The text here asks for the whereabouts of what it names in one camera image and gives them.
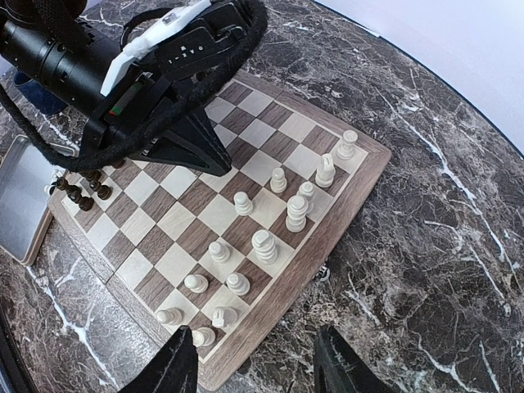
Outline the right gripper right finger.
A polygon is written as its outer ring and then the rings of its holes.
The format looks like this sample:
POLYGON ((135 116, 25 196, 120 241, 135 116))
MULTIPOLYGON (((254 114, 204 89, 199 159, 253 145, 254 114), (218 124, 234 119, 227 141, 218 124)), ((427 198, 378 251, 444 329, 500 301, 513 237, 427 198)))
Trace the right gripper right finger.
POLYGON ((322 326, 314 342, 315 392, 392 392, 332 325, 322 326))

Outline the white chess piece round top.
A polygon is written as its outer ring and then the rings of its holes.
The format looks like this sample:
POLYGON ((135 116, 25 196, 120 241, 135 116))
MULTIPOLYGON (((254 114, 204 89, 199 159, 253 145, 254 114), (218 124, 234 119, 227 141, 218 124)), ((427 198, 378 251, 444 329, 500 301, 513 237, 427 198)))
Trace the white chess piece round top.
POLYGON ((301 232, 306 225, 309 202, 301 195, 292 196, 287 202, 286 228, 292 233, 301 232))

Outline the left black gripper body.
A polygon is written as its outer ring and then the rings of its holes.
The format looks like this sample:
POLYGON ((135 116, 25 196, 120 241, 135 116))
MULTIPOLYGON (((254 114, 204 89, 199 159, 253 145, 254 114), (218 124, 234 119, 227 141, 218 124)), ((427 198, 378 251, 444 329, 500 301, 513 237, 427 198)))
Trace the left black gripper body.
MULTIPOLYGON (((136 129, 168 111, 177 98, 192 89, 191 78, 172 82, 159 74, 144 74, 134 82, 124 80, 129 84, 117 88, 120 97, 114 102, 103 101, 84 126, 79 156, 89 162, 95 153, 129 139, 136 129)), ((192 154, 177 144, 174 136, 174 130, 168 129, 128 158, 191 168, 192 154)))

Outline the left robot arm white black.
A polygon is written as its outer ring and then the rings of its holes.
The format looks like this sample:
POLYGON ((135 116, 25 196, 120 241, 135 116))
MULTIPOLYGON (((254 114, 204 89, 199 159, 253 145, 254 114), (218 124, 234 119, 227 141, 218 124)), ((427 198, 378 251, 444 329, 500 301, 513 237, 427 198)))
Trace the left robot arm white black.
POLYGON ((135 16, 120 41, 78 22, 77 1, 4 1, 1 54, 87 117, 80 153, 56 151, 9 96, 1 102, 53 164, 73 172, 126 158, 222 176, 232 159, 204 106, 234 75, 246 37, 233 2, 135 16))

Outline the white chess bishop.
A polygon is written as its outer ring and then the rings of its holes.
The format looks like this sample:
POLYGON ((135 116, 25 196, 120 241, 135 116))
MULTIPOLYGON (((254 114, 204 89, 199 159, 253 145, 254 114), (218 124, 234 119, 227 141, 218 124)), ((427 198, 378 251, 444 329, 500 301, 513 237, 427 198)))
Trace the white chess bishop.
POLYGON ((230 273, 226 278, 226 285, 237 296, 244 296, 251 289, 248 278, 242 273, 230 273))

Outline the white chess pawn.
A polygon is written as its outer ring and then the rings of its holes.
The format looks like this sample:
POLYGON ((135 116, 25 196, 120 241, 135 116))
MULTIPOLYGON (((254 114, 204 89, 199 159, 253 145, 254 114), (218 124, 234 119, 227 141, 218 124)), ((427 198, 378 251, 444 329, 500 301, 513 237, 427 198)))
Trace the white chess pawn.
POLYGON ((222 242, 214 241, 208 246, 211 259, 217 264, 225 264, 231 258, 229 247, 222 242))
POLYGON ((183 322, 184 313, 176 307, 159 309, 156 312, 157 320, 165 325, 180 325, 183 322))
POLYGON ((201 274, 189 274, 183 283, 189 291, 197 294, 205 292, 209 286, 207 278, 201 274))

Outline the white chess rook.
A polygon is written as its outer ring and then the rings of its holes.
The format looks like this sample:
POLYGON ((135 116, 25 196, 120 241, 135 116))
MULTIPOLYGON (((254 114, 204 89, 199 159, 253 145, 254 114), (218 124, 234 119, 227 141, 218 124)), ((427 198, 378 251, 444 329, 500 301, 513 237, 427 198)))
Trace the white chess rook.
POLYGON ((199 327, 192 330, 192 342, 196 348, 210 346, 215 340, 215 331, 210 327, 199 327))

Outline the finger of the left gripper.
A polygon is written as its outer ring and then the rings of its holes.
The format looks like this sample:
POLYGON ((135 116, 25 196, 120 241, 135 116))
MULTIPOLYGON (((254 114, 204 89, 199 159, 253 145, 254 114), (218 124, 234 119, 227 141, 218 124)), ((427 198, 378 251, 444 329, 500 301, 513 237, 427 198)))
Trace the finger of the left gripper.
POLYGON ((232 158, 204 110, 194 110, 170 126, 155 143, 149 143, 138 153, 138 159, 181 165, 218 177, 232 169, 232 158))

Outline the metal tray wooden rim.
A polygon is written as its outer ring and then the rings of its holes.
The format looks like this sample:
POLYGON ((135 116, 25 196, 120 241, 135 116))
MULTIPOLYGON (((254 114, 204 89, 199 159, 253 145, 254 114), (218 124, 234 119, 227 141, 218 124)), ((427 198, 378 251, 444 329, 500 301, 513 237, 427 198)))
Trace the metal tray wooden rim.
POLYGON ((34 263, 51 222, 44 187, 52 171, 23 135, 15 137, 1 164, 1 248, 24 266, 34 263))

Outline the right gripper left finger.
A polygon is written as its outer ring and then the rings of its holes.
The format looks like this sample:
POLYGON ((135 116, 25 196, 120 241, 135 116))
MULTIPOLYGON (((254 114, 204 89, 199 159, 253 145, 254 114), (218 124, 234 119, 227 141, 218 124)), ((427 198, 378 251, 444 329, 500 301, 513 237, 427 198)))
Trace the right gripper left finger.
POLYGON ((196 392, 198 356, 192 330, 181 326, 120 392, 196 392))

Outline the wooden chess board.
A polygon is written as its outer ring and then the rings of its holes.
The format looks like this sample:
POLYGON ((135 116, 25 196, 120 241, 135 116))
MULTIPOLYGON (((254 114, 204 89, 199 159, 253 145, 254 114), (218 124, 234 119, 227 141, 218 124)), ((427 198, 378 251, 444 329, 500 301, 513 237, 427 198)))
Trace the wooden chess board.
POLYGON ((106 211, 52 214, 119 302, 159 344, 175 332, 159 309, 183 311, 190 328, 210 327, 215 307, 233 307, 238 320, 216 328, 216 340, 198 349, 199 384, 218 390, 269 334, 318 272, 391 158, 363 133, 353 156, 335 159, 330 187, 314 190, 303 231, 286 228, 287 202, 315 180, 325 154, 335 154, 349 125, 254 75, 239 72, 206 107, 233 159, 216 177, 181 166, 127 160, 111 178, 122 194, 106 211), (208 246, 231 251, 217 264, 208 246), (237 296, 226 285, 242 273, 251 285, 237 296), (209 286, 184 286, 201 274, 209 286))

